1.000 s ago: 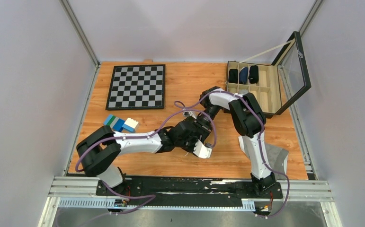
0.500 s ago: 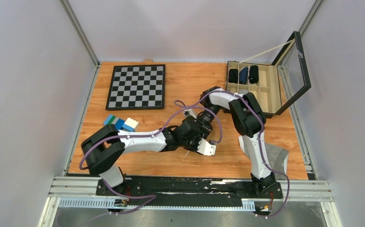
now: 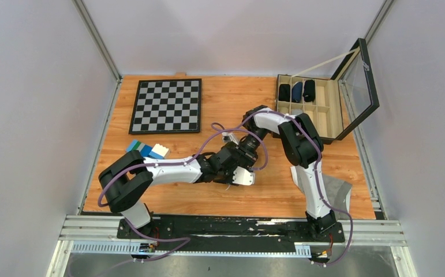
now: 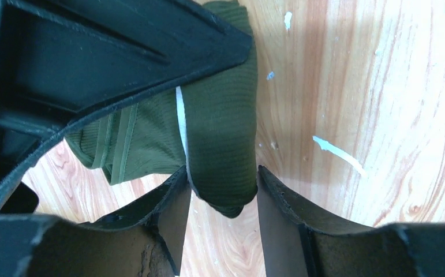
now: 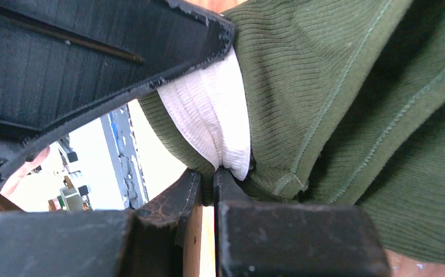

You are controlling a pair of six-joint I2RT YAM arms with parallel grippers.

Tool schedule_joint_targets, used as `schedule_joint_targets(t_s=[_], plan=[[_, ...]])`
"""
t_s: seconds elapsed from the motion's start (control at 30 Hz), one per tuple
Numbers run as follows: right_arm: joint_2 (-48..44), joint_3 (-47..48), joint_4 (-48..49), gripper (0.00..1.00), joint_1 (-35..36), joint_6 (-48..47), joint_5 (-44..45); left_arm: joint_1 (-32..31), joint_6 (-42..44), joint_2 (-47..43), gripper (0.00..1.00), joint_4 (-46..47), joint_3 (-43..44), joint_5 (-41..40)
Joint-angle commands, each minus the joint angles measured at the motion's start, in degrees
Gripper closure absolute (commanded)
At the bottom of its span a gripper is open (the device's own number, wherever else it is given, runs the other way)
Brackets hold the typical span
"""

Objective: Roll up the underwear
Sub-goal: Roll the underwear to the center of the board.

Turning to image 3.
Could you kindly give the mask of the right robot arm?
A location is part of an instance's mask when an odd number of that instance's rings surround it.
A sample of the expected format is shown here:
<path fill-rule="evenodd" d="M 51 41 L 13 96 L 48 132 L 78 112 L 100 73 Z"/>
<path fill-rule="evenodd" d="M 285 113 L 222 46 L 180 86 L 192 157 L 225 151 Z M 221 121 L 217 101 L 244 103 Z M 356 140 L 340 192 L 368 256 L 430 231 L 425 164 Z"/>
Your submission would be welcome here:
<path fill-rule="evenodd" d="M 323 240 L 336 225 L 336 216 L 326 195 L 321 170 L 324 145 L 310 117 L 259 106 L 246 112 L 241 126 L 248 131 L 262 129 L 278 135 L 287 160 L 294 166 L 297 186 L 306 198 L 307 233 L 315 241 Z"/>

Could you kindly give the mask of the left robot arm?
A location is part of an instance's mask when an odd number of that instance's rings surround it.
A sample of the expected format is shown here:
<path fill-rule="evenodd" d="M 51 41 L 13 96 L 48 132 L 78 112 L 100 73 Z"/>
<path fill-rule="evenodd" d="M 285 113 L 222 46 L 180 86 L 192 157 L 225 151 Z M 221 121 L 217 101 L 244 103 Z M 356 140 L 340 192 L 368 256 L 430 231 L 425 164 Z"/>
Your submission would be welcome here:
<path fill-rule="evenodd" d="M 175 182 L 251 185 L 254 183 L 251 168 L 257 158 L 254 149 L 236 143 L 227 143 L 217 153 L 183 159 L 144 158 L 139 151 L 132 150 L 100 173 L 99 199 L 107 201 L 98 204 L 122 214 L 138 237 L 148 238 L 154 232 L 154 222 L 140 199 L 149 187 Z"/>

